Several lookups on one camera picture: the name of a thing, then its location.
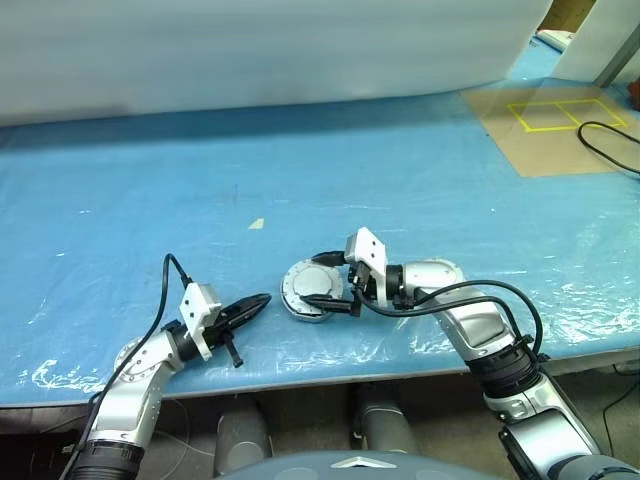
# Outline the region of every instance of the metal disc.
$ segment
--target metal disc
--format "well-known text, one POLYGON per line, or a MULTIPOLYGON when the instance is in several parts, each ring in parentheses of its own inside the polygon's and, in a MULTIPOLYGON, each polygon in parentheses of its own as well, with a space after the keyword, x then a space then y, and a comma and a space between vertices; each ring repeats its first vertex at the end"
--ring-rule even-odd
POLYGON ((329 314, 312 307, 300 296, 319 293, 340 299, 342 289, 342 277, 337 268, 303 260, 291 267, 282 279, 280 295, 284 306, 296 318, 306 322, 321 322, 329 314))

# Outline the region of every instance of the black cable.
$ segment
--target black cable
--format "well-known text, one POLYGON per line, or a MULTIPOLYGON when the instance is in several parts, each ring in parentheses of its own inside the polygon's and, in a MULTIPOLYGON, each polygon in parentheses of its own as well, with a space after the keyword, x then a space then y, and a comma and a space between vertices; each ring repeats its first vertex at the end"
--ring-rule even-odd
POLYGON ((513 318, 513 313, 509 308, 509 305, 506 304, 504 300, 498 297, 492 296, 484 296, 484 297, 474 297, 474 298, 465 298, 464 300, 456 300, 455 302, 443 303, 441 305, 437 305, 434 307, 425 307, 425 308, 416 308, 413 310, 389 310, 387 308, 381 308, 371 302, 367 297, 365 297, 364 293, 360 288, 355 289, 355 294, 358 297, 358 300, 362 302, 370 310, 373 310, 380 315, 384 315, 385 317, 393 317, 393 318, 403 318, 403 317, 420 317, 422 315, 431 315, 432 313, 443 312, 444 310, 450 310, 452 308, 465 307, 467 305, 473 305, 476 303, 484 303, 484 302, 492 302, 497 303, 504 310, 509 323, 512 324, 512 328, 517 329, 518 326, 515 324, 515 319, 513 318))
POLYGON ((584 127, 586 127, 587 125, 598 125, 600 127, 604 127, 607 128, 609 130, 611 130, 612 132, 617 133, 618 135, 622 135, 623 137, 625 137, 627 140, 630 140, 632 142, 638 143, 640 144, 640 140, 632 137, 631 135, 628 135, 620 130, 618 130, 617 128, 613 128, 610 125, 607 125, 606 123, 602 123, 602 122, 596 122, 596 121, 589 121, 589 122, 584 122, 582 125, 580 125, 580 127, 578 127, 578 139, 580 140, 580 142, 587 147, 589 150, 592 150, 594 152, 596 152, 598 155, 600 155, 603 158, 606 158, 607 160, 609 160, 611 163, 613 163, 614 165, 622 168, 623 170, 626 170, 628 172, 632 172, 632 173, 636 173, 638 175, 640 175, 640 170, 638 170, 637 168, 633 168, 630 167, 628 165, 625 165, 624 163, 619 162, 618 160, 616 160, 615 158, 613 158, 611 155, 608 155, 606 153, 604 153, 602 150, 600 150, 599 148, 594 147, 591 143, 587 142, 587 140, 585 140, 584 136, 582 135, 582 129, 584 127))
POLYGON ((78 458, 78 455, 84 449, 87 443, 87 439, 89 438, 89 434, 91 433, 91 427, 93 427, 93 423, 95 422, 96 417, 98 416, 98 411, 100 410, 100 405, 102 405, 102 401, 104 400, 105 395, 107 394, 111 386, 114 384, 114 382, 118 379, 118 377, 120 377, 124 369, 127 367, 127 364, 143 347, 146 341, 149 340, 149 338, 151 337, 151 335, 153 335, 153 332, 156 330, 156 328, 158 328, 158 325, 162 320, 162 315, 164 314, 164 308, 167 304, 167 294, 169 292, 169 262, 173 263, 176 270, 180 274, 180 280, 182 281, 182 284, 184 285, 185 288, 189 283, 191 283, 192 281, 191 277, 189 277, 189 275, 186 274, 186 272, 184 271, 184 269, 182 268, 182 266, 180 265, 176 257, 174 257, 173 254, 171 253, 168 253, 167 255, 165 255, 164 261, 162 262, 162 287, 160 292, 160 304, 158 305, 158 312, 156 313, 156 318, 153 320, 153 323, 147 330, 147 333, 144 334, 144 337, 142 337, 142 339, 133 348, 133 350, 131 350, 127 354, 127 356, 124 358, 124 360, 122 360, 120 365, 118 365, 118 368, 114 370, 113 374, 111 375, 111 377, 109 377, 109 380, 105 384, 102 391, 95 393, 89 399, 88 405, 90 408, 90 413, 89 413, 89 418, 87 419, 87 424, 85 425, 82 435, 80 436, 78 443, 76 443, 76 446, 73 449, 73 453, 71 454, 71 458, 67 462, 67 465, 65 466, 62 474, 60 475, 59 480, 64 480, 67 477, 67 474, 73 467, 73 464, 78 458))
POLYGON ((629 390, 624 392, 622 396, 620 396, 617 400, 614 400, 613 402, 611 402, 609 405, 607 405, 602 409, 602 421, 604 422, 604 429, 607 432, 607 440, 609 441, 609 451, 611 452, 612 457, 615 457, 615 452, 613 450, 613 442, 611 441, 611 433, 609 432, 609 424, 607 423, 607 412, 611 407, 616 406, 617 404, 622 402, 625 398, 627 398, 629 395, 631 395, 638 385, 640 385, 640 378, 635 382, 633 382, 633 385, 631 385, 631 387, 629 387, 629 390))
MULTIPOLYGON (((536 333, 535 333, 535 340, 533 342, 532 350, 534 354, 538 355, 540 353, 540 347, 542 346, 542 337, 544 336, 544 327, 542 326, 542 319, 540 318, 540 313, 538 312, 538 309, 533 304, 533 302, 529 299, 529 297, 527 297, 524 294, 522 290, 514 287, 509 283, 501 282, 499 280, 468 280, 466 282, 454 283, 452 285, 448 285, 446 287, 440 288, 434 292, 425 294, 424 297, 421 297, 420 299, 416 300, 415 305, 422 305, 423 303, 426 303, 429 300, 432 300, 434 297, 437 297, 438 295, 442 295, 443 293, 447 293, 452 290, 457 290, 458 288, 470 287, 473 285, 491 285, 494 287, 504 288, 505 290, 509 290, 510 292, 520 297, 520 299, 524 302, 524 304, 527 306, 527 308, 531 312, 531 316, 533 317, 536 333)), ((520 330, 518 329, 518 326, 515 320, 513 321, 513 323, 511 321, 509 323, 511 323, 511 328, 513 329, 513 333, 515 334, 516 338, 518 339, 521 338, 522 335, 520 334, 520 330)))

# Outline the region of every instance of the white backdrop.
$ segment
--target white backdrop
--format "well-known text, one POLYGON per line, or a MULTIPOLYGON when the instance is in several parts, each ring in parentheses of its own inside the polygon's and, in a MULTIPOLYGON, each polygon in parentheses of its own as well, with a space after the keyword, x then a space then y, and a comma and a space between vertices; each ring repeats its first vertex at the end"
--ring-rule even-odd
POLYGON ((551 0, 0 0, 0 124, 453 90, 551 0))

